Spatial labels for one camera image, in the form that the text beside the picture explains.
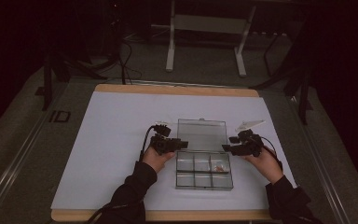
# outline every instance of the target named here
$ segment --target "black sleeve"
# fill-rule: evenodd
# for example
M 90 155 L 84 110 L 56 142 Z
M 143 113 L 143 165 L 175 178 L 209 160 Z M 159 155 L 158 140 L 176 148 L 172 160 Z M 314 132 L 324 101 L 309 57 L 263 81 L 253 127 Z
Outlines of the black sleeve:
M 274 185 L 266 185 L 266 190 L 272 218 L 280 219 L 284 224 L 322 223 L 307 207 L 310 203 L 308 195 L 302 188 L 294 189 L 286 176 Z
M 132 175 L 113 194 L 108 205 L 111 209 L 103 210 L 96 223 L 145 223 L 143 198 L 156 181 L 155 170 L 137 161 Z

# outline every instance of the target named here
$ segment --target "table leg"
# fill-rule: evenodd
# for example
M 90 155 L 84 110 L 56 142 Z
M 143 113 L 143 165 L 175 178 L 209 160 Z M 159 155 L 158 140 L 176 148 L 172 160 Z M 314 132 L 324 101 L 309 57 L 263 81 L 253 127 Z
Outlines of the table leg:
M 245 45 L 246 37 L 249 34 L 249 29 L 251 28 L 252 19 L 255 14 L 255 7 L 252 7 L 247 22 L 243 28 L 242 32 L 242 39 L 240 44 L 234 48 L 235 58 L 237 60 L 237 66 L 238 66 L 238 72 L 240 74 L 240 77 L 246 77 L 246 71 L 245 71 L 245 65 L 243 64 L 243 58 L 242 58 L 242 50 L 243 46 Z
M 171 1 L 171 25 L 170 25 L 170 46 L 168 48 L 167 65 L 165 70 L 167 72 L 173 71 L 173 59 L 175 55 L 175 1 Z

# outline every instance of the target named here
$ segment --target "dark background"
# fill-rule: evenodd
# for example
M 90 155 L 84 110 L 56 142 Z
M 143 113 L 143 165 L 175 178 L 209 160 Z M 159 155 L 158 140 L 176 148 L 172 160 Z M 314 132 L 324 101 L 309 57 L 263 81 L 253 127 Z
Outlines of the dark background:
M 169 1 L 124 2 L 123 20 L 132 29 L 142 32 L 145 38 L 149 36 L 151 22 L 168 24 Z M 184 2 L 183 10 L 188 8 L 188 2 Z M 90 3 L 96 7 L 82 7 Z M 27 78 L 43 65 L 51 46 L 84 61 L 89 54 L 104 53 L 103 49 L 92 46 L 93 38 L 101 39 L 103 34 L 105 20 L 101 8 L 97 7 L 103 4 L 102 1 L 81 0 L 0 1 L 0 117 Z M 326 4 L 327 7 L 310 14 L 296 42 L 300 51 L 295 55 L 310 56 L 310 64 L 316 67 L 310 83 L 317 89 L 358 170 L 358 1 Z M 206 8 L 206 14 L 213 11 L 223 16 L 241 17 L 235 7 L 232 11 L 219 11 L 211 3 Z M 76 9 L 83 13 L 81 17 L 77 16 Z M 268 15 L 273 18 L 273 12 L 278 12 L 276 7 L 260 7 L 252 29 L 273 30 L 278 20 L 266 19 Z M 89 32 L 84 31 L 90 29 L 97 36 L 85 35 Z

